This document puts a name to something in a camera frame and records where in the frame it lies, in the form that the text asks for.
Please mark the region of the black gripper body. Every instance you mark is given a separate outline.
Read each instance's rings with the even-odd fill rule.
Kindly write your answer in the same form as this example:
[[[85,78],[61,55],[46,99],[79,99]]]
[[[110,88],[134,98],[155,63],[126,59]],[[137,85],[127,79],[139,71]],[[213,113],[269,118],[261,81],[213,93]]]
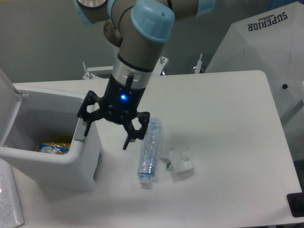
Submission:
[[[110,76],[104,96],[98,102],[99,118],[106,119],[115,124],[124,124],[138,118],[140,124],[146,124],[146,112],[137,111],[138,105],[145,92],[145,88],[135,89],[129,83],[133,78],[127,79],[127,84],[119,83]]]

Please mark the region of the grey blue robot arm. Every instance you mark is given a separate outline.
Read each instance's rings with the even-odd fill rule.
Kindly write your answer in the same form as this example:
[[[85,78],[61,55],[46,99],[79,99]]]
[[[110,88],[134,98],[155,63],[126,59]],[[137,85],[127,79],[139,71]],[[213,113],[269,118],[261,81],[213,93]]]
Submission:
[[[124,145],[143,139],[149,112],[137,110],[176,20],[210,12],[213,0],[76,0],[84,23],[110,21],[118,32],[119,51],[105,93],[89,91],[78,111],[89,129],[106,119],[127,132]]]

